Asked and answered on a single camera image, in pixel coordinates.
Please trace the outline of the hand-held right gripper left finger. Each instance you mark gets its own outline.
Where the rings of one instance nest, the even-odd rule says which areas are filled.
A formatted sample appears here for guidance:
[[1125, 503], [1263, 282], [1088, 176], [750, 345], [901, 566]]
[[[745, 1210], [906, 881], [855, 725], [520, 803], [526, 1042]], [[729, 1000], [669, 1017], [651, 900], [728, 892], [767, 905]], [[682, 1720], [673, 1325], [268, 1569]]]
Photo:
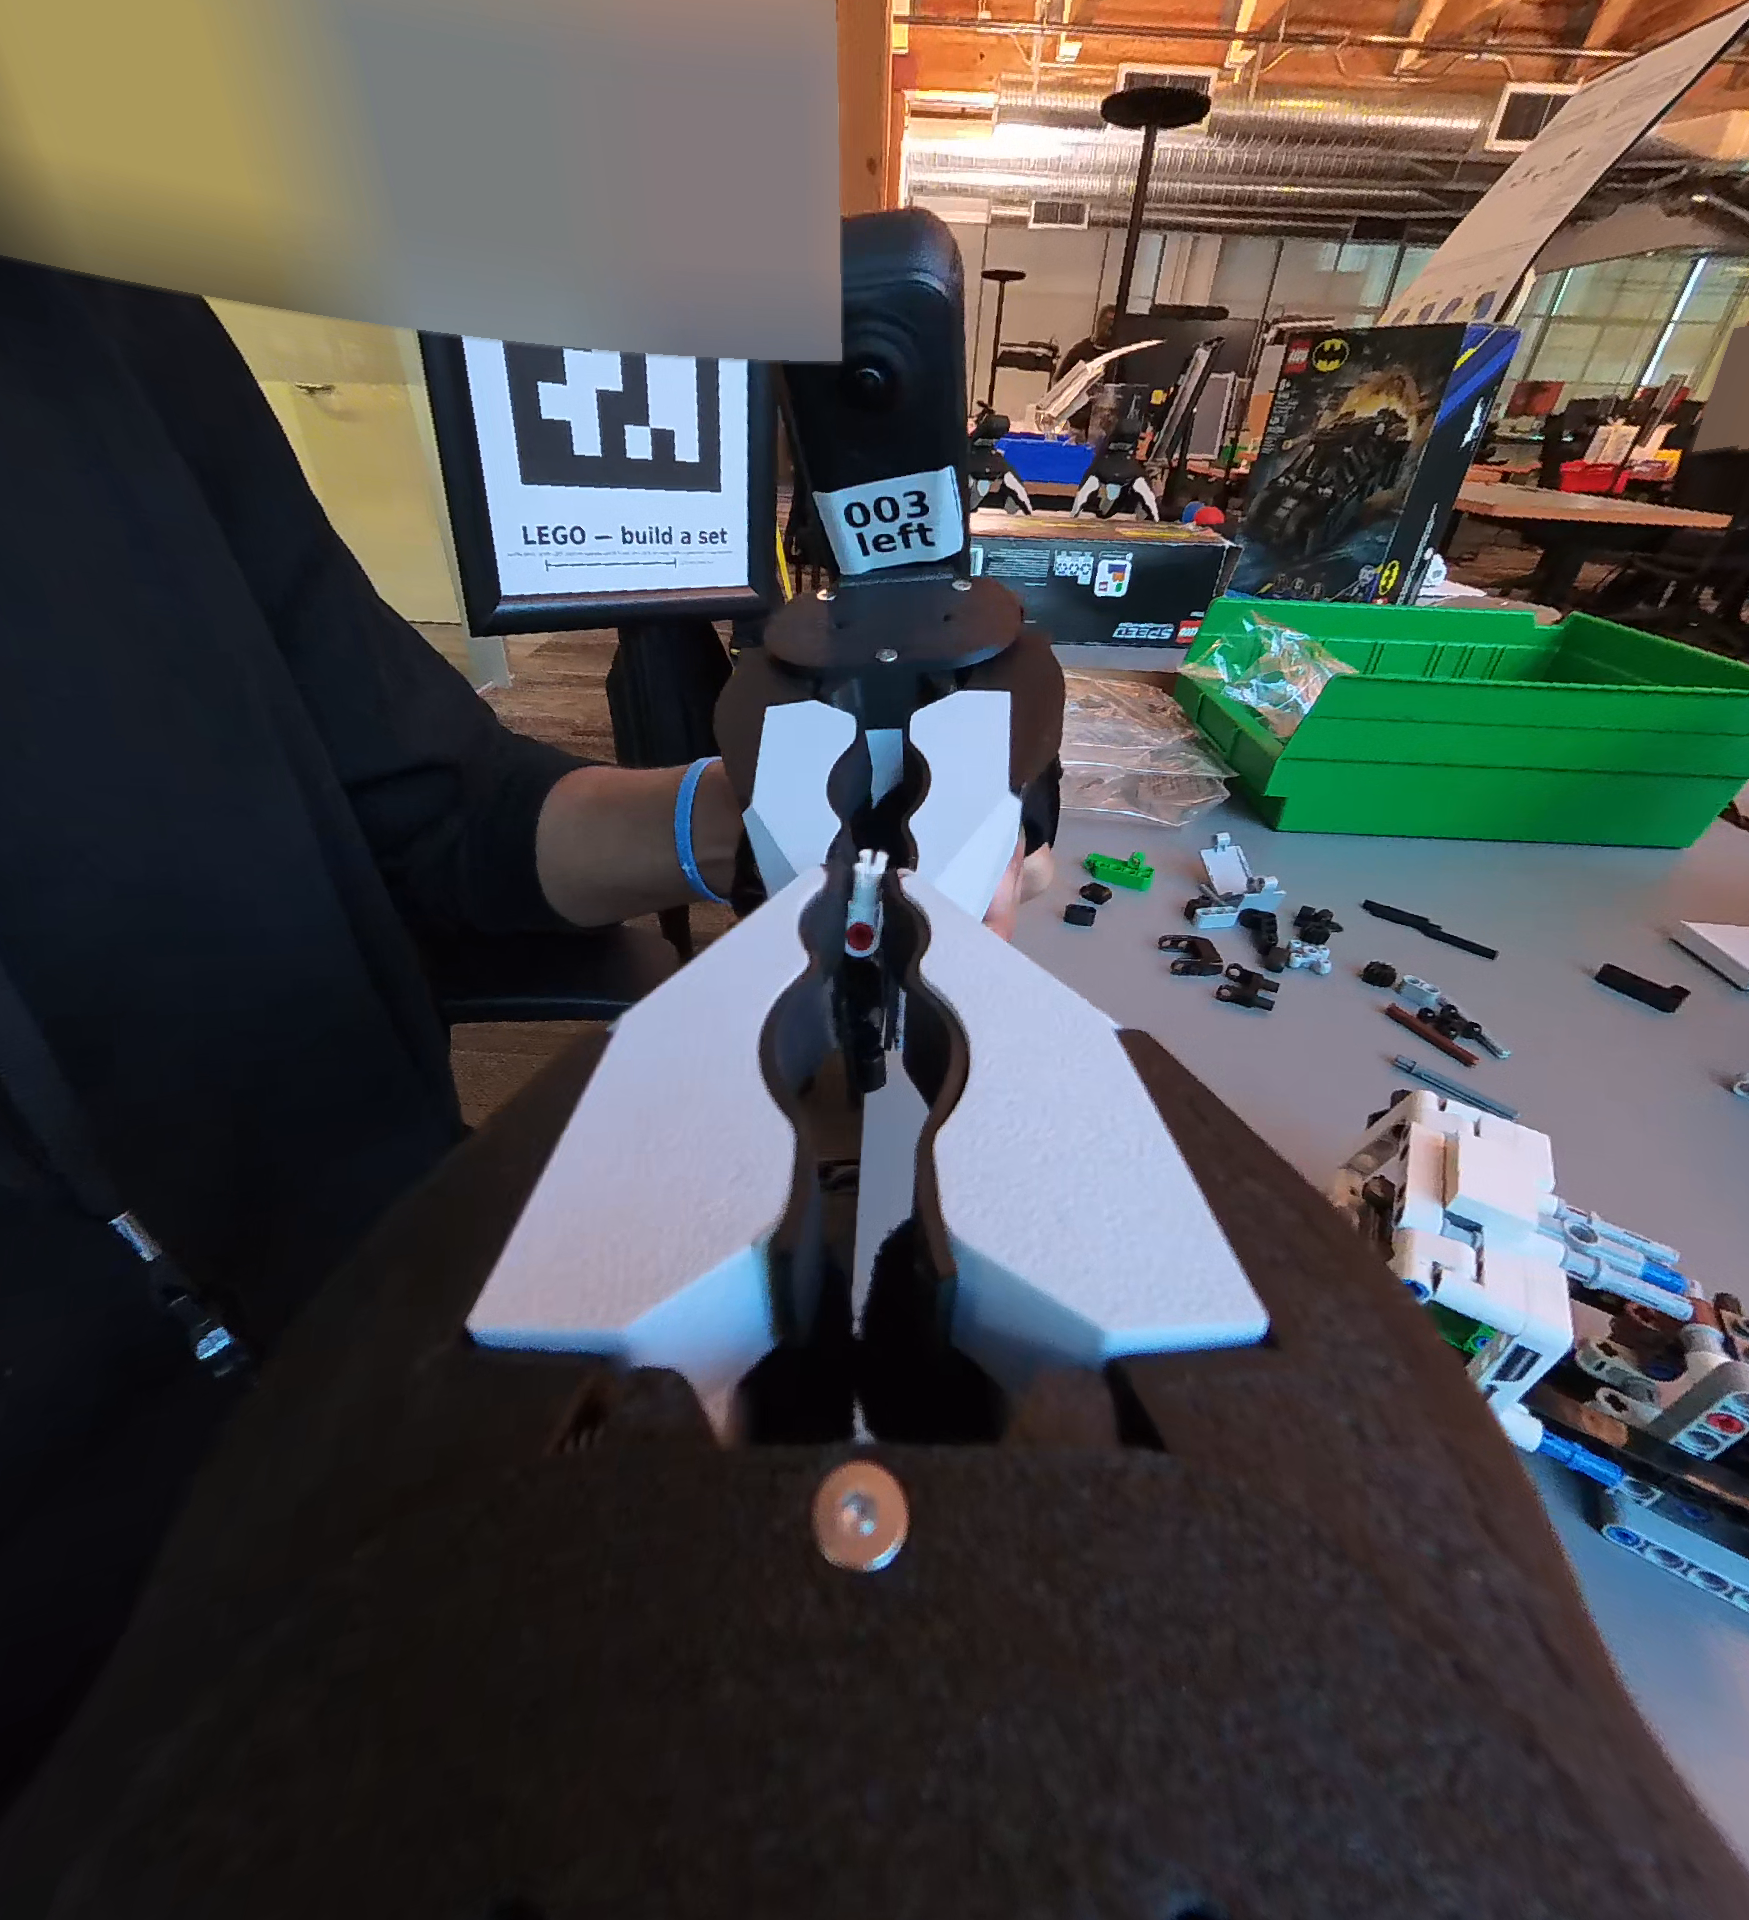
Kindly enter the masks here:
[[795, 1184], [770, 1089], [773, 1006], [837, 931], [843, 868], [810, 868], [614, 1023], [465, 1330], [486, 1349], [677, 1372], [718, 1438], [772, 1349], [767, 1248]]

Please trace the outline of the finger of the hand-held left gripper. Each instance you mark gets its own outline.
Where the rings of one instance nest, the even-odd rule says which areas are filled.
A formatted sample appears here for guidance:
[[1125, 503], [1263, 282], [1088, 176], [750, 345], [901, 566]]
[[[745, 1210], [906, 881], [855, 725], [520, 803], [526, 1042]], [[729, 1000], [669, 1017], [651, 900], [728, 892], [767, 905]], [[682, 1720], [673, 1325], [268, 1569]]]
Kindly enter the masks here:
[[840, 832], [829, 777], [858, 733], [849, 712], [822, 701], [766, 707], [751, 798], [744, 810], [766, 895], [773, 896], [825, 865]]
[[1010, 787], [1011, 695], [961, 689], [886, 729], [886, 798], [906, 844], [898, 874], [982, 921], [1011, 921], [1021, 898], [1023, 810]]

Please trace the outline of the person's left forearm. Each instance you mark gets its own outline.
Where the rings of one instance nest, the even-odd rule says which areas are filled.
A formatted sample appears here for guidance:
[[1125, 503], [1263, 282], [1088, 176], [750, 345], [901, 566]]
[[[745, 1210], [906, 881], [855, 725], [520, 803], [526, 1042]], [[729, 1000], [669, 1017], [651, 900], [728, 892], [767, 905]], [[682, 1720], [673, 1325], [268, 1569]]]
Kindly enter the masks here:
[[673, 854], [682, 767], [579, 761], [488, 722], [454, 770], [444, 821], [403, 879], [419, 921], [473, 933], [591, 929], [694, 900]]

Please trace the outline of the scattered small lego pieces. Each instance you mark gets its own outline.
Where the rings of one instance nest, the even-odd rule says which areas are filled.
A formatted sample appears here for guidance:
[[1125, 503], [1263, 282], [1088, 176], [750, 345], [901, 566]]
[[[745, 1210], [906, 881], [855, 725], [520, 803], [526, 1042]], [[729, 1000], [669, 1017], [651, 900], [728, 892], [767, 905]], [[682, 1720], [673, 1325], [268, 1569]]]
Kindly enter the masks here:
[[[1312, 976], [1328, 980], [1334, 974], [1334, 938], [1344, 931], [1330, 906], [1302, 905], [1284, 925], [1279, 909], [1284, 891], [1274, 877], [1251, 873], [1240, 844], [1221, 830], [1200, 858], [1202, 881], [1182, 905], [1187, 931], [1161, 933], [1157, 952], [1168, 957], [1175, 977], [1213, 980], [1214, 1000], [1265, 1013], [1275, 1007], [1284, 980]], [[1119, 892], [1084, 881], [1061, 906], [1061, 923], [1093, 927]], [[1237, 931], [1251, 946], [1251, 964], [1225, 958], [1213, 936]], [[1369, 961], [1358, 974], [1359, 984], [1385, 995], [1380, 1011], [1403, 1036], [1424, 1051], [1436, 1051], [1451, 1063], [1472, 1071], [1480, 1057], [1508, 1055], [1465, 1007], [1444, 995], [1430, 981], [1404, 974], [1389, 961]], [[1512, 1121], [1517, 1110], [1484, 1092], [1454, 1081], [1418, 1060], [1414, 1054], [1397, 1054], [1390, 1063], [1399, 1078], [1429, 1089], [1451, 1107], [1465, 1104], [1489, 1116]]]

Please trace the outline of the clear bag of lego parts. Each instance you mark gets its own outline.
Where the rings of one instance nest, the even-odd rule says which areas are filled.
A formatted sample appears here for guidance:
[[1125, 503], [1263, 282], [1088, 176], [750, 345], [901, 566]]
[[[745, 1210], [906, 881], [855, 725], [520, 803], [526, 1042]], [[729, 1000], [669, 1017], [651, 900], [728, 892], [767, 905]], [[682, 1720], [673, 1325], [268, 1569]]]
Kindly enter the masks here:
[[1328, 684], [1356, 668], [1335, 659], [1317, 639], [1246, 611], [1235, 631], [1219, 634], [1192, 673], [1237, 705], [1251, 709], [1278, 740], [1288, 741]]

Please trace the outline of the long black lego piece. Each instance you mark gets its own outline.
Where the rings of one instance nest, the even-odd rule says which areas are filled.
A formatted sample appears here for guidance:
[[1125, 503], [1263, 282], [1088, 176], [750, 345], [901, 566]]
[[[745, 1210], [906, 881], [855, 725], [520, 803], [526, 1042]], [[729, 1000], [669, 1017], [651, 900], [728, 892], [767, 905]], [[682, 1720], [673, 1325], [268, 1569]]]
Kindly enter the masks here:
[[1361, 900], [1361, 910], [1364, 910], [1368, 916], [1375, 918], [1375, 921], [1382, 921], [1382, 923], [1386, 923], [1386, 925], [1404, 927], [1404, 929], [1409, 929], [1409, 931], [1414, 931], [1414, 933], [1421, 935], [1423, 938], [1429, 938], [1429, 941], [1433, 941], [1433, 943], [1436, 943], [1436, 945], [1440, 945], [1440, 946], [1446, 946], [1446, 948], [1454, 948], [1454, 951], [1461, 951], [1461, 952], [1469, 952], [1469, 954], [1472, 954], [1472, 957], [1477, 957], [1477, 958], [1480, 958], [1480, 961], [1492, 961], [1492, 958], [1498, 957], [1498, 952], [1497, 952], [1494, 946], [1487, 946], [1484, 943], [1472, 941], [1472, 938], [1469, 938], [1469, 936], [1465, 936], [1465, 935], [1461, 935], [1461, 933], [1457, 933], [1457, 931], [1452, 931], [1452, 929], [1448, 929], [1448, 927], [1444, 927], [1444, 925], [1440, 925], [1440, 923], [1436, 923], [1436, 921], [1433, 921], [1433, 918], [1429, 918], [1429, 916], [1424, 916], [1424, 915], [1418, 915], [1418, 912], [1414, 912], [1414, 910], [1411, 910], [1411, 909], [1403, 909], [1403, 906], [1394, 906], [1394, 905], [1389, 905], [1389, 903], [1364, 898], [1364, 900]]

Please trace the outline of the white lego vehicle build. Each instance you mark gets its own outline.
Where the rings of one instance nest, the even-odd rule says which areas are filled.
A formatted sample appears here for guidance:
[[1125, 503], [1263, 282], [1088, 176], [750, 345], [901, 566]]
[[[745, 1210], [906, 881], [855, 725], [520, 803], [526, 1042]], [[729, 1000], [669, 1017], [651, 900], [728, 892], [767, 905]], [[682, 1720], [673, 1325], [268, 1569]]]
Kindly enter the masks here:
[[1740, 1300], [1568, 1202], [1543, 1133], [1451, 1089], [1392, 1092], [1330, 1194], [1514, 1449], [1578, 1477], [1588, 1524], [1749, 1618]]

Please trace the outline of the tall dark lego box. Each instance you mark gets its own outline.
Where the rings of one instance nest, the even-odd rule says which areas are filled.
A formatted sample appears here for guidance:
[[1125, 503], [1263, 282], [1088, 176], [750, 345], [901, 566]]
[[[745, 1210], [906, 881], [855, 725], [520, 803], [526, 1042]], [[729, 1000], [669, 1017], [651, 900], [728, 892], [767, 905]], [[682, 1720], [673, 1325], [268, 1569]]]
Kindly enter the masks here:
[[1229, 595], [1413, 604], [1517, 342], [1487, 322], [1291, 330]]

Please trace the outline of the person's left hand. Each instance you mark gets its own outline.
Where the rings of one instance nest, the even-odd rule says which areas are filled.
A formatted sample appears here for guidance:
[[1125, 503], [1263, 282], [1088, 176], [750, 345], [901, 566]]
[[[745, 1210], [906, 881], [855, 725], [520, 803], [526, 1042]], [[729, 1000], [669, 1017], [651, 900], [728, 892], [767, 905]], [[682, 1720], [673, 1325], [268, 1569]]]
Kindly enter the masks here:
[[722, 757], [701, 782], [692, 839], [703, 877], [731, 900], [744, 867], [745, 818]]

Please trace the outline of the blue wristband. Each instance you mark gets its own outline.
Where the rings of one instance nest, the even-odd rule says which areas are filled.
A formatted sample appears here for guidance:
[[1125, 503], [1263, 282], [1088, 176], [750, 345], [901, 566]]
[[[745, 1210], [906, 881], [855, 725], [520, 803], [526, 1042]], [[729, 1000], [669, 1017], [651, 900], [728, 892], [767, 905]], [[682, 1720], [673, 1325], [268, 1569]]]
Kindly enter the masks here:
[[685, 881], [692, 898], [729, 906], [729, 896], [720, 892], [703, 877], [701, 867], [694, 856], [694, 839], [692, 839], [692, 813], [699, 798], [699, 787], [708, 772], [715, 767], [720, 756], [699, 756], [690, 761], [678, 775], [673, 792], [673, 854], [681, 879]]

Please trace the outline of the empty clear plastic bags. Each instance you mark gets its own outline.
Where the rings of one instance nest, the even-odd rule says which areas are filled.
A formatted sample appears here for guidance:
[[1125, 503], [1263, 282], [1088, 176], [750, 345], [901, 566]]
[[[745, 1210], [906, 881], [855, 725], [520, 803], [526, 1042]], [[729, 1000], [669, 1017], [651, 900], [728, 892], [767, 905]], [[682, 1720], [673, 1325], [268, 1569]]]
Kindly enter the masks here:
[[1227, 800], [1227, 767], [1166, 692], [1136, 676], [1075, 671], [1063, 687], [1065, 811], [1181, 828]]

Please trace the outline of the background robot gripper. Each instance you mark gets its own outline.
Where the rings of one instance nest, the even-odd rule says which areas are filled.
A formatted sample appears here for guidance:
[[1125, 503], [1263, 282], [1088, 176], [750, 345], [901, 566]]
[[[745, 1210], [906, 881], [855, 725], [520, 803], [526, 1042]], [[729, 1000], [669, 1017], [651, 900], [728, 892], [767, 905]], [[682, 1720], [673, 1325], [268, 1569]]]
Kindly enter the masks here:
[[1032, 516], [1034, 503], [1021, 477], [1007, 466], [1002, 440], [1010, 429], [991, 403], [975, 403], [965, 446], [965, 508]]
[[1161, 501], [1140, 459], [1146, 449], [1145, 425], [1121, 423], [1093, 446], [1092, 459], [1070, 505], [1072, 517], [1136, 516], [1161, 523]]

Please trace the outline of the black floor lamp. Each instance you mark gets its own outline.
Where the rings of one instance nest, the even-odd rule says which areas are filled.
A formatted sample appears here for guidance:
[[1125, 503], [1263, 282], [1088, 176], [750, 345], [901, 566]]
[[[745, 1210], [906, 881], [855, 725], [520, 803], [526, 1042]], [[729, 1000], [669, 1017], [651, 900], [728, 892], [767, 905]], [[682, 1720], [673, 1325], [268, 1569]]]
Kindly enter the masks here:
[[1163, 131], [1200, 124], [1210, 112], [1210, 84], [1204, 81], [1192, 84], [1131, 84], [1105, 94], [1097, 111], [1109, 128], [1140, 133], [1116, 301], [1111, 303], [1111, 312], [1121, 321], [1128, 312], [1158, 136]]

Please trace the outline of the green plastic bin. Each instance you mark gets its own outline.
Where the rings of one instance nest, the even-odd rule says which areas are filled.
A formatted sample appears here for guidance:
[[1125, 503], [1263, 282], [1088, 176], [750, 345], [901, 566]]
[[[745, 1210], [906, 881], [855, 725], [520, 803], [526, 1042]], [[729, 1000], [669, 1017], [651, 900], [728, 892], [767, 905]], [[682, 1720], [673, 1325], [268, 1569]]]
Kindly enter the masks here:
[[1574, 612], [1227, 596], [1188, 663], [1290, 631], [1341, 674], [1274, 732], [1187, 666], [1175, 700], [1275, 830], [1687, 848], [1749, 782], [1749, 664]]

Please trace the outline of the white banner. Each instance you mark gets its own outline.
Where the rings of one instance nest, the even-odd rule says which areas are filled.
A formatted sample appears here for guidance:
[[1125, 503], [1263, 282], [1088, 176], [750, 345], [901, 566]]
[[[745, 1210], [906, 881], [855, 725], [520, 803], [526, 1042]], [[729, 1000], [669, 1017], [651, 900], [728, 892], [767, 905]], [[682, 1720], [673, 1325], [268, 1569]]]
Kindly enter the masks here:
[[1749, 2], [1581, 89], [1442, 242], [1382, 324], [1498, 322], [1581, 198], [1749, 27]]

